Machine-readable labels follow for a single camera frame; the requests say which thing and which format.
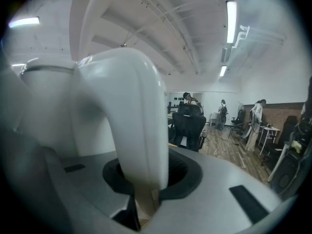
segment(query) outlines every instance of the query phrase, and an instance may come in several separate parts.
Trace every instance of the black speaker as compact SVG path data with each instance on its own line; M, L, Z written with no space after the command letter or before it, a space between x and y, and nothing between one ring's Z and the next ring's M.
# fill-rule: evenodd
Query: black speaker
M306 178L311 168L312 155L308 147L307 152L302 157L296 152L288 152L278 166L270 183L270 187L282 200L297 193L302 182Z
M271 181L271 189L281 195L289 187L299 168L298 159L286 154Z

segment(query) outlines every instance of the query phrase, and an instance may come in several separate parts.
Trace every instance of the black slot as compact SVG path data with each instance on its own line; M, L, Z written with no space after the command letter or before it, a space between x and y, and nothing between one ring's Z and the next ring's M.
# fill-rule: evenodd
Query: black slot
M67 173L71 173L71 172L75 172L75 171L83 169L83 168L85 168L85 166L83 164L77 164L77 165L65 167L64 170Z
M231 187L229 190L253 224L269 214L244 186Z

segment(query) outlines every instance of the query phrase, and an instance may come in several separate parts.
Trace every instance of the brick wall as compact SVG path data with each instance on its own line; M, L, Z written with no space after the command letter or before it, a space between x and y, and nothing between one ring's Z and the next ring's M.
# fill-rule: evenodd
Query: brick wall
M249 120L249 111L254 107L254 105L245 105L246 115L245 115L245 123L248 123ZM279 104L267 104L265 108L263 108L262 112L262 121L268 124L271 124L273 127L280 129L278 132L275 143L278 142L278 139L283 131L283 125L286 121L287 117L297 116L298 120L300 120L301 110L303 107L303 102L299 103L279 103Z

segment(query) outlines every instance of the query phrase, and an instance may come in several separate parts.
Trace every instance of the backpack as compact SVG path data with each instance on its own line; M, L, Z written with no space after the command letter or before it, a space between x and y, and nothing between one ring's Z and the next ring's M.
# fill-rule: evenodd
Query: backpack
M196 100L195 98L191 99L190 103L191 103L192 101L195 101L195 102L196 102L197 106L200 108L200 115L203 116L203 115L204 115L204 109L203 109L202 105L200 104L200 102L199 102L198 100Z
M220 110L220 115L222 116L226 116L226 114L228 113L228 109L226 108L226 106L222 106L221 110Z

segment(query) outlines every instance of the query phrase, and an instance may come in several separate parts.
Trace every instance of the gray surface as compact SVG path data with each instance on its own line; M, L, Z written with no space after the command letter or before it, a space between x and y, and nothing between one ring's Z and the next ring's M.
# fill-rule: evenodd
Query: gray surface
M293 196L282 202L273 212L267 215L263 220L254 224L252 227L241 231L239 234L263 234L269 233L288 213L297 196Z
M73 186L71 180L68 178L68 174L62 169L62 164L54 151L45 152L45 156L50 178L71 219L73 233L135 233L113 221L107 214L103 214L103 209L100 210L98 205L90 203L89 198L83 196L82 193L79 193L79 190ZM98 193L102 194L103 198L112 199L102 191L99 191Z
M145 233L232 234L252 226L229 191L233 186L244 185L269 212L281 203L270 188L230 162L181 148L172 149L198 162L203 169L203 180L188 197L162 202Z
M85 165L85 168L67 173L67 175L84 197L109 217L114 217L118 212L126 209L129 201L128 195L115 193L102 176L104 165L116 157L116 152L109 152L62 161L63 167Z

